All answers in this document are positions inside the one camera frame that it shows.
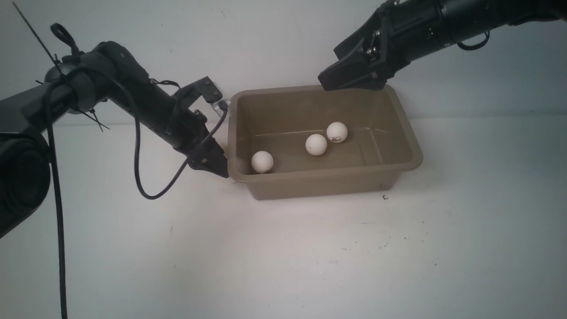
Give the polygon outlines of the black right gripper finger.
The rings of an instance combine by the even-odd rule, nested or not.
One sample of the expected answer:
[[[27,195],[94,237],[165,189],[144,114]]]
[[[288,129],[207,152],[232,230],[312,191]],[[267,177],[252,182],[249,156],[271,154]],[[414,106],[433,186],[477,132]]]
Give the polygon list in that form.
[[[376,36],[376,31],[381,27],[381,18],[369,18],[362,26],[357,28],[350,36],[340,42],[334,48],[334,54],[340,60],[344,58],[353,49],[357,48],[360,42],[363,43],[363,48],[367,49],[372,44],[373,38]]]
[[[324,69],[318,81],[326,91],[338,89],[384,89],[390,78],[390,63],[379,54],[353,51]]]

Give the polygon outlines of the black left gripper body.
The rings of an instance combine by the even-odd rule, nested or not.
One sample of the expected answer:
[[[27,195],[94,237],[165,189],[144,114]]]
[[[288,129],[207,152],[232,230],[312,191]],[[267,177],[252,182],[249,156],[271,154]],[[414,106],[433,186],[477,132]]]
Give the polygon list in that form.
[[[164,133],[164,141],[179,153],[213,152],[213,139],[210,138],[203,146],[197,146],[209,135],[205,127],[204,115],[196,115],[189,110],[182,110],[173,119],[170,133]]]

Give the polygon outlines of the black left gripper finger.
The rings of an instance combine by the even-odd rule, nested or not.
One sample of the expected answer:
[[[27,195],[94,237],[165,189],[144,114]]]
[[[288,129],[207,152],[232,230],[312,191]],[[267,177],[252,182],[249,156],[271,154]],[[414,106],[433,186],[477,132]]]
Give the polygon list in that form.
[[[211,172],[222,178],[229,178],[228,160],[216,140],[209,140],[199,149],[194,149],[187,160],[188,166],[193,170]]]

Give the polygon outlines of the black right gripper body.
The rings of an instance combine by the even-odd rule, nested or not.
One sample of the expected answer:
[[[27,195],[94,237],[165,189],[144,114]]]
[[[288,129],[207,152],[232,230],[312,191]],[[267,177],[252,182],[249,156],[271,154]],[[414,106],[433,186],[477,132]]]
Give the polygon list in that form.
[[[363,42],[370,60],[391,53],[410,63],[445,48],[448,39],[444,0],[387,0],[369,19],[371,35]]]

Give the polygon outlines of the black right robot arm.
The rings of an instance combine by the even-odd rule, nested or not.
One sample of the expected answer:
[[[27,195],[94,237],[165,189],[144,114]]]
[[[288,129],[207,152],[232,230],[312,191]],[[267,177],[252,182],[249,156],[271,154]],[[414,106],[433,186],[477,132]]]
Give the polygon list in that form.
[[[318,80],[326,91],[381,90],[412,61],[441,49],[475,51],[498,27],[565,18],[564,0],[387,0],[334,48],[338,61]]]

